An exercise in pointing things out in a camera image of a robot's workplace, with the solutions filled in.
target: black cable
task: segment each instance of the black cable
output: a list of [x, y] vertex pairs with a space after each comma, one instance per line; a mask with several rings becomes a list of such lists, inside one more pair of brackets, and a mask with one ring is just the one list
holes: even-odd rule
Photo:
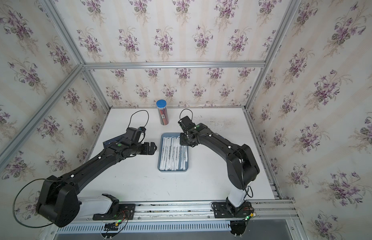
[[188, 109], [188, 108], [185, 108], [185, 109], [183, 109], [183, 110], [181, 111], [181, 113], [179, 114], [179, 119], [181, 119], [181, 114], [182, 114], [182, 112], [185, 111], [185, 110], [189, 110], [189, 111], [191, 112], [191, 120], [193, 120], [193, 111], [191, 111], [191, 110]]
[[145, 112], [147, 113], [147, 122], [146, 122], [146, 124], [143, 126], [143, 127], [146, 127], [147, 123], [149, 122], [149, 117], [150, 117], [150, 116], [149, 116], [149, 112], [147, 112], [146, 110], [139, 110], [139, 111], [136, 111], [135, 113], [133, 113], [133, 114], [131, 115], [131, 117], [130, 117], [130, 122], [129, 122], [129, 125], [127, 126], [127, 128], [130, 127], [131, 118], [133, 117], [133, 115], [136, 114], [136, 113], [138, 113], [138, 112], [142, 112], [142, 111], [145, 111]]
[[254, 193], [253, 193], [253, 190], [251, 189], [251, 186], [249, 185], [249, 186], [247, 186], [247, 188], [246, 189], [248, 189], [250, 187], [250, 190], [251, 190], [251, 196], [248, 194], [248, 192], [249, 192], [249, 190], [245, 190], [245, 192], [246, 192], [246, 195], [247, 196], [249, 196], [249, 198], [252, 198], [252, 197], [254, 197]]
[[15, 202], [16, 202], [16, 198], [19, 196], [20, 192], [25, 188], [27, 187], [30, 183], [32, 182], [35, 182], [37, 180], [45, 180], [45, 181], [49, 181], [49, 182], [61, 182], [63, 180], [48, 180], [48, 179], [45, 179], [45, 178], [38, 178], [38, 179], [34, 179], [32, 180], [31, 182], [29, 182], [28, 184], [26, 184], [24, 187], [22, 187], [22, 189], [18, 192], [18, 194], [15, 196], [15, 199], [14, 199], [14, 202], [13, 202], [13, 217], [14, 219], [16, 220], [17, 223], [19, 223], [20, 225], [24, 226], [24, 227], [29, 227], [29, 228], [42, 228], [42, 227], [47, 227], [47, 226], [50, 226], [52, 223], [50, 224], [47, 224], [47, 225], [44, 225], [44, 226], [40, 226], [40, 227], [33, 227], [33, 226], [28, 226], [28, 225], [25, 225], [23, 223], [21, 223], [17, 218], [16, 218], [16, 215], [15, 215]]

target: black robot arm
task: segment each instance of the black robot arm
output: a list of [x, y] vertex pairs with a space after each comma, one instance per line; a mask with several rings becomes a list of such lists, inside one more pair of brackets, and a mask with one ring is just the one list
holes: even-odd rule
[[129, 127], [125, 134], [103, 142], [104, 149], [77, 169], [60, 177], [52, 175], [47, 178], [49, 181], [43, 182], [36, 212], [58, 227], [69, 224], [80, 209], [77, 195], [89, 182], [127, 157], [154, 154], [157, 149], [154, 142], [141, 143], [145, 131], [144, 127]]
[[184, 132], [180, 135], [181, 145], [194, 147], [202, 144], [220, 155], [226, 161], [229, 180], [236, 188], [245, 190], [255, 180], [259, 167], [248, 145], [233, 144], [203, 123], [195, 125], [188, 116], [178, 123]]

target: clear plastic container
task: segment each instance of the clear plastic container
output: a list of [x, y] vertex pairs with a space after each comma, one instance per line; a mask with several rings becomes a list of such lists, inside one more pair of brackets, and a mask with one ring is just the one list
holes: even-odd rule
[[162, 125], [169, 124], [169, 117], [167, 115], [166, 101], [161, 99], [157, 101], [158, 113]]

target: white table surface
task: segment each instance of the white table surface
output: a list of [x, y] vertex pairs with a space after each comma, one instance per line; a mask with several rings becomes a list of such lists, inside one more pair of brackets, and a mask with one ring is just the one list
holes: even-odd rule
[[[111, 109], [106, 124], [95, 145], [91, 157], [103, 149], [103, 141], [126, 132], [131, 114], [141, 109]], [[181, 132], [178, 125], [182, 109], [168, 109], [169, 124], [160, 124], [157, 109], [145, 109], [150, 119], [146, 126], [145, 142], [155, 142], [159, 148], [164, 132]], [[251, 147], [260, 173], [251, 183], [252, 199], [274, 199], [262, 162], [255, 147], [242, 108], [192, 108], [193, 122], [207, 125], [213, 132], [232, 143]], [[185, 110], [182, 117], [189, 115]], [[131, 127], [144, 126], [146, 112], [133, 116]], [[120, 201], [187, 201], [224, 200], [230, 193], [232, 183], [227, 177], [226, 162], [208, 147], [189, 147], [189, 168], [186, 172], [160, 172], [159, 149], [152, 156], [137, 155], [111, 166], [91, 181], [79, 194], [81, 197], [99, 196], [107, 193]]]

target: floral wallpaper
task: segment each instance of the floral wallpaper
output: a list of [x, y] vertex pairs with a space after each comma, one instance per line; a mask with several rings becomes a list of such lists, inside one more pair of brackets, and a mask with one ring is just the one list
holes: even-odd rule
[[95, 70], [113, 107], [243, 106], [259, 68], [174, 68]]
[[[13, 122], [0, 106], [0, 129]], [[60, 176], [80, 166], [90, 154], [106, 116], [83, 77], [79, 76], [61, 100], [34, 129], [34, 133], [0, 173], [0, 238], [37, 239], [43, 229], [18, 225], [11, 214], [16, 193], [35, 178]], [[24, 224], [41, 226], [47, 220], [35, 211], [43, 181], [26, 187], [15, 204], [15, 215]], [[8, 231], [8, 226], [19, 231]]]
[[39, 1], [0, 0], [0, 152], [74, 67]]
[[265, 59], [289, 0], [54, 3], [86, 62], [244, 61]]
[[303, 0], [249, 112], [309, 238], [372, 239], [372, 1]]

